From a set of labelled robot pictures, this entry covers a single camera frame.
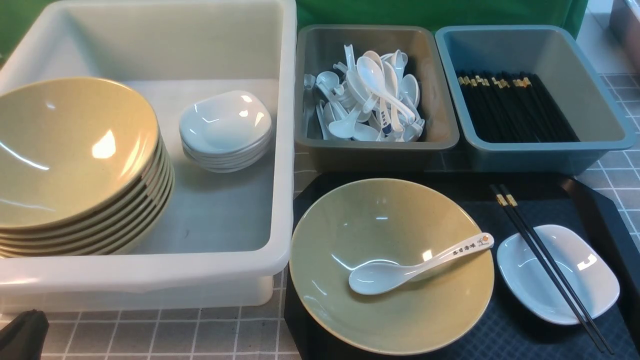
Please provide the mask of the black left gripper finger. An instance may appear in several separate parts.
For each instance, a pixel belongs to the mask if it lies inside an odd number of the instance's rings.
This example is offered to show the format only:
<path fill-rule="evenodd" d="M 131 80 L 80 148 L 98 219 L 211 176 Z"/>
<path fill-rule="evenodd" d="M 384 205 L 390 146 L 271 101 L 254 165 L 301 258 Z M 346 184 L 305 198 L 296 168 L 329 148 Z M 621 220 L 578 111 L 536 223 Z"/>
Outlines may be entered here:
<path fill-rule="evenodd" d="M 2 360 L 39 360 L 50 323 L 42 310 L 21 312 L 0 331 Z"/>

